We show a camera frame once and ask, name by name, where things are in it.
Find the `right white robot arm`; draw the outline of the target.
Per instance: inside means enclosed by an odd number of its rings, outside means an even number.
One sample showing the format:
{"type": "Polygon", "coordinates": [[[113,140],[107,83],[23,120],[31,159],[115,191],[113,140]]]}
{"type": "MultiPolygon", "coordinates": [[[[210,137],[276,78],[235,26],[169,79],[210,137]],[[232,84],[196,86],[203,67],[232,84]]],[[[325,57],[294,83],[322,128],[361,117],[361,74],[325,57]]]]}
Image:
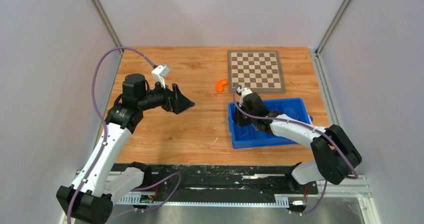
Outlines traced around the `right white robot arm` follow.
{"type": "Polygon", "coordinates": [[[346,178],[358,178],[356,167],[361,164],[362,157],[339,125],[315,126],[281,111],[269,110],[259,94],[248,87],[237,86],[233,96],[240,98],[234,100],[233,120],[238,126],[253,125],[258,131],[287,138],[312,151],[313,161],[291,167],[285,179],[289,191],[299,192],[314,181],[340,184],[346,178]]]}

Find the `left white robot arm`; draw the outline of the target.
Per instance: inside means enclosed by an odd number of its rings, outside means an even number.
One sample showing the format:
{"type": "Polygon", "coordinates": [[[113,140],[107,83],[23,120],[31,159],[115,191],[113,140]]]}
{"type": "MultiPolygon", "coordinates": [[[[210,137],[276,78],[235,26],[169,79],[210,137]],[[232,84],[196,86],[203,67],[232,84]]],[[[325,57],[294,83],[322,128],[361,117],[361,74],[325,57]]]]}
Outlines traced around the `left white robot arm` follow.
{"type": "Polygon", "coordinates": [[[82,171],[70,186],[60,186],[56,193],[68,223],[72,219],[106,223],[113,206],[128,192],[152,187],[150,168],[138,162],[107,182],[118,154],[143,119],[144,111],[162,107],[167,112],[181,114],[195,106],[177,84],[169,89],[156,82],[150,90],[144,75],[130,74],[122,85],[122,93],[103,119],[103,132],[82,171]]]}

